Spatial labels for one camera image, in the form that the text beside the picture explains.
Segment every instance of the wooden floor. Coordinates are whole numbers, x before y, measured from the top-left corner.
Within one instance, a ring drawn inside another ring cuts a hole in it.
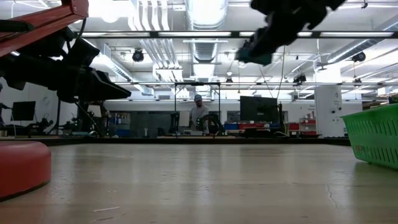
[[[398,223],[398,172],[327,145],[52,147],[0,223]]]

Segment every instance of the black monitor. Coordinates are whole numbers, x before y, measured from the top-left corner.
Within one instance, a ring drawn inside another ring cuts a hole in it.
[[[256,96],[241,96],[241,121],[279,123],[278,100]]]
[[[35,116],[35,101],[14,102],[12,105],[13,121],[33,121]]]

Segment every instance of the man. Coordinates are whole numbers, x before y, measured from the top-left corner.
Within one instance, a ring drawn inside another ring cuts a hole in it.
[[[1,115],[2,109],[11,109],[11,108],[6,106],[6,105],[4,105],[4,104],[2,104],[2,103],[0,103],[0,128],[5,127],[5,124],[4,124],[4,121],[2,119],[2,115]]]
[[[196,121],[198,118],[202,118],[204,115],[207,115],[209,113],[209,109],[203,105],[203,99],[201,97],[201,95],[196,95],[194,98],[195,104],[196,106],[194,106],[191,109],[191,113],[190,113],[190,123],[193,123],[192,125],[192,129],[194,131],[199,130],[199,127],[197,127]],[[209,129],[208,129],[208,125],[207,122],[205,122],[205,130],[204,132],[205,134],[209,133]]]

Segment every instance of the cap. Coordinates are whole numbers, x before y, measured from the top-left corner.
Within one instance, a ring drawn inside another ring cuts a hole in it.
[[[196,95],[195,98],[193,99],[195,102],[202,100],[201,95]]]

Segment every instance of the green crate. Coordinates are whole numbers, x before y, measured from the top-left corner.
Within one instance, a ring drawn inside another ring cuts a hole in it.
[[[398,169],[398,104],[342,118],[357,159]]]

